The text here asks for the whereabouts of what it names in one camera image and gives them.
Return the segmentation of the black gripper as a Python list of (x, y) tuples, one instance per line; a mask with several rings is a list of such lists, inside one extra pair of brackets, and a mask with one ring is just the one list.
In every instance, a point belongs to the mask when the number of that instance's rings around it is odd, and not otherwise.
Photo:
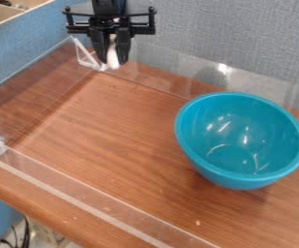
[(67, 32), (90, 34), (94, 50), (105, 64), (110, 44), (109, 34), (117, 35), (115, 51), (121, 65), (129, 61), (131, 35), (155, 34), (157, 8), (139, 7), (134, 0), (87, 0), (85, 3), (66, 6), (63, 14)]

